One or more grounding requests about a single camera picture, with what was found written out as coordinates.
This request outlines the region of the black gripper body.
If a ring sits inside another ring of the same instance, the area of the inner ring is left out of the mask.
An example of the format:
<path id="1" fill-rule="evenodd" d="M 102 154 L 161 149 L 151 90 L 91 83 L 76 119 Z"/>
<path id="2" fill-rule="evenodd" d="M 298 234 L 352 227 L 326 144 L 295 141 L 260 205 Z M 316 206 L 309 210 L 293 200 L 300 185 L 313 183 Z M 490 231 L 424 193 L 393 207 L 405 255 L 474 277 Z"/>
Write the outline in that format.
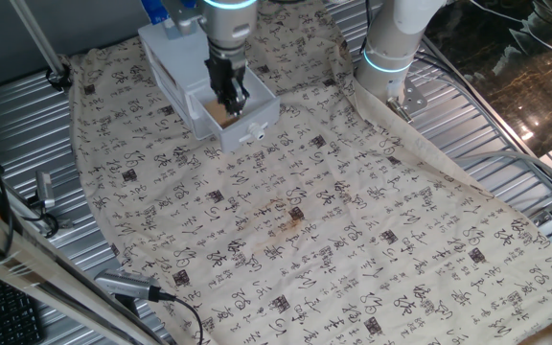
<path id="1" fill-rule="evenodd" d="M 207 69 L 211 87 L 213 89 L 223 89 L 225 83 L 231 79 L 235 79 L 239 86 L 243 86 L 246 70 L 244 46 L 225 48 L 215 42 L 209 42 L 208 47 Z"/>

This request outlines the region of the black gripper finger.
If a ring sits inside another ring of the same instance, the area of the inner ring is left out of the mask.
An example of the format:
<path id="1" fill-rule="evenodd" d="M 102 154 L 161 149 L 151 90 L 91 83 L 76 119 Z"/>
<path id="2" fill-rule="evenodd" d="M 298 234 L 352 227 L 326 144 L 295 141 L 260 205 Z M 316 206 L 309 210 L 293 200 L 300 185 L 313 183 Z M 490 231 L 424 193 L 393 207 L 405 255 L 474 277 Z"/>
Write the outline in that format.
<path id="1" fill-rule="evenodd" d="M 247 99 L 249 97 L 248 91 L 243 86 L 243 80 L 239 80 L 238 78 L 235 78 L 235 93 L 236 93 L 236 114 L 241 114 Z"/>
<path id="2" fill-rule="evenodd" d="M 237 115 L 237 93 L 230 87 L 223 87 L 217 92 L 218 103 L 223 105 L 226 112 L 231 116 Z"/>

